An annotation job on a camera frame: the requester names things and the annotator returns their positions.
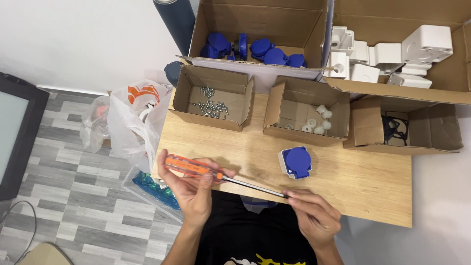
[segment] black cable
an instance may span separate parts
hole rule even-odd
[[[36,229],[38,228],[38,219],[36,217],[36,211],[34,210],[34,206],[29,202],[29,201],[25,201],[25,200],[21,200],[17,203],[15,203],[14,205],[12,205],[10,207],[10,210],[8,210],[7,214],[3,217],[3,219],[0,221],[0,224],[3,223],[3,221],[7,218],[8,214],[11,212],[11,209],[13,209],[13,207],[15,207],[15,205],[17,205],[18,203],[20,202],[25,202],[27,204],[29,204],[31,206],[31,209],[32,209],[32,213],[34,214],[34,232],[32,234],[32,237],[31,237],[31,240],[30,240],[30,243],[28,244],[28,246],[26,247],[26,249],[24,250],[23,254],[21,254],[20,258],[18,258],[18,260],[13,264],[13,265],[16,265],[20,260],[23,259],[23,257],[25,256],[28,248],[31,246],[31,243],[32,243],[32,240],[34,239],[34,235],[36,234]]]

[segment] socket with white box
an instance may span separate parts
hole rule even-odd
[[[368,44],[365,41],[355,41],[355,49],[350,55],[350,65],[370,65],[368,58]]]
[[[405,64],[401,68],[399,68],[396,73],[398,74],[405,74],[405,75],[418,75],[424,77],[427,75],[427,70],[429,70],[432,65],[413,65],[413,64]]]
[[[350,68],[350,80],[378,83],[380,70],[375,67],[365,66],[362,64],[355,64]]]
[[[402,62],[401,43],[378,43],[368,47],[370,66],[380,70],[380,75],[394,73]]]
[[[405,75],[393,73],[388,80],[388,85],[430,88],[430,86],[432,85],[432,81],[418,75]]]
[[[350,79],[350,62],[345,52],[331,52],[327,61],[327,67],[333,67],[334,70],[324,71],[325,77]]]
[[[451,30],[447,26],[421,25],[402,42],[402,62],[429,65],[453,54]]]
[[[332,27],[331,52],[345,52],[350,56],[355,49],[355,35],[347,27]]]

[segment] white plastic bag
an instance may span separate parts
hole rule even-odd
[[[165,116],[170,103],[171,87],[142,80],[115,90],[110,95],[108,128],[111,148],[145,173],[151,173]],[[155,104],[145,123],[139,115]]]
[[[86,151],[96,153],[100,150],[103,140],[110,138],[107,122],[109,108],[110,97],[101,96],[96,98],[82,115],[80,139]]]

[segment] clear plastic container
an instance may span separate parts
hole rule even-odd
[[[132,182],[132,179],[138,174],[138,172],[139,168],[137,166],[133,166],[131,170],[129,170],[129,173],[126,178],[122,181],[121,187],[126,191],[129,191],[130,193],[136,195],[138,198],[142,199],[146,203],[154,206],[157,210],[177,220],[179,223],[183,223],[183,213],[181,211],[174,210],[168,207],[161,201],[157,200],[154,196],[143,191],[139,186],[134,184],[134,182]]]

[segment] cardboard box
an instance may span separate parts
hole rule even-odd
[[[407,117],[408,146],[400,139],[384,142],[382,112]],[[428,155],[456,153],[463,147],[453,104],[368,96],[351,104],[350,115],[349,139],[343,142],[347,149]]]
[[[206,86],[215,89],[210,100],[224,103],[228,114],[222,111],[219,118],[213,118],[201,112],[199,102],[206,104],[208,98],[201,94],[200,87]],[[175,110],[170,111],[189,123],[241,132],[250,112],[253,86],[254,79],[246,74],[183,65],[173,98]]]
[[[256,75],[261,79],[256,92],[269,93],[279,75],[314,80],[321,73],[318,68],[325,66],[330,49],[329,45],[323,51],[323,43],[326,28],[330,33],[332,15],[333,1],[328,0],[200,0],[190,54],[182,58],[196,66]],[[232,43],[246,33],[248,46],[268,38],[288,56],[303,53],[308,68],[265,65],[252,58],[250,50],[247,62],[202,58],[201,48],[213,32],[222,33]]]
[[[471,1],[336,0],[333,25],[346,26],[355,32],[355,40],[368,46],[378,43],[401,43],[421,25],[449,26],[453,55],[434,63],[425,78],[430,89],[370,84],[325,78],[331,86],[346,92],[387,94],[390,96],[456,104],[471,104]]]
[[[268,97],[263,133],[302,143],[330,146],[345,141],[349,133],[350,94],[331,89],[324,83],[280,76]],[[324,135],[299,131],[307,120],[323,121],[316,108],[332,111],[332,123]],[[284,128],[293,125],[293,129]]]

